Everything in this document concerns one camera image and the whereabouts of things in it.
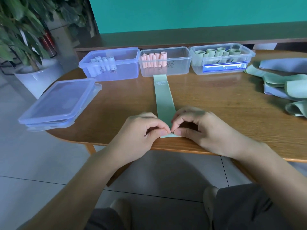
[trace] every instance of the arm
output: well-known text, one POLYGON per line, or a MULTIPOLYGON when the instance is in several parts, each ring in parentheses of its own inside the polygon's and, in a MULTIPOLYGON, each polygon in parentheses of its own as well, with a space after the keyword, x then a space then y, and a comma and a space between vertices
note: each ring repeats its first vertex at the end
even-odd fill
POLYGON ((143 156, 157 138, 169 133, 167 124, 153 113, 129 117, 110 144, 90 156, 72 180, 22 230, 84 229, 114 172, 143 156))
POLYGON ((175 135, 242 163, 295 228, 307 226, 307 178, 269 146, 240 134, 213 113, 195 107, 178 110, 172 122, 171 132, 175 135), (180 128, 184 121, 197 124, 198 131, 180 128))

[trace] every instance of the person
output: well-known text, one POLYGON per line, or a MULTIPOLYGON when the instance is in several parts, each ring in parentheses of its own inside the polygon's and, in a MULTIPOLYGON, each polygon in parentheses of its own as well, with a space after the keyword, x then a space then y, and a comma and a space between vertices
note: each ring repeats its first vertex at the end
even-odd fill
POLYGON ((153 113, 129 117, 110 144, 90 156, 71 181, 20 229, 129 230, 131 213, 125 201, 117 200, 107 209, 94 207, 117 169, 142 157, 157 138, 171 132, 212 153, 238 160, 259 182, 219 190, 207 187, 203 199, 211 229, 307 228, 307 178, 269 146, 196 107, 178 110, 172 124, 170 129, 153 113), (198 131, 180 127, 184 121, 197 124, 198 131))

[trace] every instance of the tile grout line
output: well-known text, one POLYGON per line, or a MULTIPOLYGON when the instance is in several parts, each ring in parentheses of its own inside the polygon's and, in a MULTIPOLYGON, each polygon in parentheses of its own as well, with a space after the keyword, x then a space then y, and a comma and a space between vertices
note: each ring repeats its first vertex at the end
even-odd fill
POLYGON ((228 179, 227 179, 227 175, 226 175, 225 167, 224 167, 224 164, 223 164, 222 156, 220 156, 220 158, 221 158, 221 161, 222 161, 222 165, 223 165, 223 169, 224 169, 224 173, 225 173, 225 177, 226 177, 227 185, 228 185, 228 187, 229 187, 229 183, 228 183, 228 179))
MULTIPOLYGON (((20 179, 20 180, 33 181, 33 182, 44 182, 44 181, 38 181, 38 180, 32 180, 32 179, 26 179, 26 178, 15 178, 15 177, 3 176, 3 175, 0 175, 0 177, 20 179)), ((44 183, 57 184, 57 185, 66 185, 66 184, 56 183, 56 182, 44 182, 44 183)), ((150 195, 150 194, 139 194, 139 193, 131 193, 131 192, 125 192, 125 191, 109 190, 109 189, 104 189, 104 190, 106 190, 106 191, 113 191, 113 192, 120 192, 120 193, 137 194, 137 195, 145 195, 145 196, 158 197, 158 198, 169 198, 169 199, 176 199, 176 200, 182 200, 182 201, 190 201, 190 202, 202 203, 200 201, 180 199, 180 198, 170 198, 170 197, 163 197, 163 196, 155 196, 155 195, 150 195)))

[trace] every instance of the white shoe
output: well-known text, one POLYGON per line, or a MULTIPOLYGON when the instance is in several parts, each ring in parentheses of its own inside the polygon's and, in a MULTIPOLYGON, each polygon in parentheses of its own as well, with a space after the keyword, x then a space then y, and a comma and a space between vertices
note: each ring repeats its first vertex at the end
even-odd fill
POLYGON ((131 207, 130 203, 123 199, 116 199, 110 205, 120 216, 126 230, 131 229, 131 207))
POLYGON ((203 202, 205 206, 205 211, 209 218, 210 228, 212 229, 212 221, 213 221, 213 208, 214 208, 214 200, 219 189, 213 185, 209 185, 205 188, 203 193, 203 202))

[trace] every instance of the rolled pink band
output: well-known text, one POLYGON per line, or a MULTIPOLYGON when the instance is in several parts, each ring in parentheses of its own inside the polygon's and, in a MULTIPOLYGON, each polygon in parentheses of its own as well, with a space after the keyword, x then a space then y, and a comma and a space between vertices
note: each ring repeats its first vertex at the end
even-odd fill
POLYGON ((160 56, 160 59, 163 59, 164 61, 162 61, 162 67, 166 67, 167 65, 167 52, 166 51, 163 51, 161 52, 161 56, 160 56))
MULTIPOLYGON (((161 57, 161 53, 157 52, 157 53, 155 53, 155 56, 156 56, 156 60, 161 59, 161 58, 160 58, 160 57, 161 57)), ((157 62, 157 66, 158 66, 158 67, 162 67, 162 61, 158 61, 158 62, 157 62)))
POLYGON ((154 64, 153 64, 153 65, 154 65, 154 68, 156 68, 156 67, 157 67, 157 62, 154 61, 153 63, 154 63, 154 64))
MULTIPOLYGON (((149 55, 147 55, 147 56, 146 56, 146 60, 150 60, 149 55)), ((150 62, 147 62, 147 66, 148 66, 148 68, 151 68, 151 64, 150 64, 150 62)))
POLYGON ((150 60, 153 60, 153 55, 154 55, 154 53, 149 53, 150 60))
MULTIPOLYGON (((146 60, 146 56, 141 56, 141 60, 145 61, 146 60)), ((146 62, 142 62, 142 66, 143 66, 143 69, 146 69, 147 68, 147 63, 146 62)))

